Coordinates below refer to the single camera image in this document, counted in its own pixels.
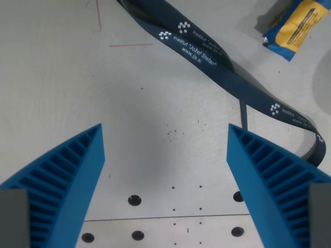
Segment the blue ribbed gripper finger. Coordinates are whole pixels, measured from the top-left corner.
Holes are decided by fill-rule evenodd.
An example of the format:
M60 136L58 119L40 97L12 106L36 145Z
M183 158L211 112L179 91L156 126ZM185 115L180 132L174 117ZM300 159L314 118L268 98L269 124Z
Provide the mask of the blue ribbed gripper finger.
M27 191L31 247L75 247L104 163L99 123L1 183Z
M227 163L265 247L330 247L330 176L229 125Z

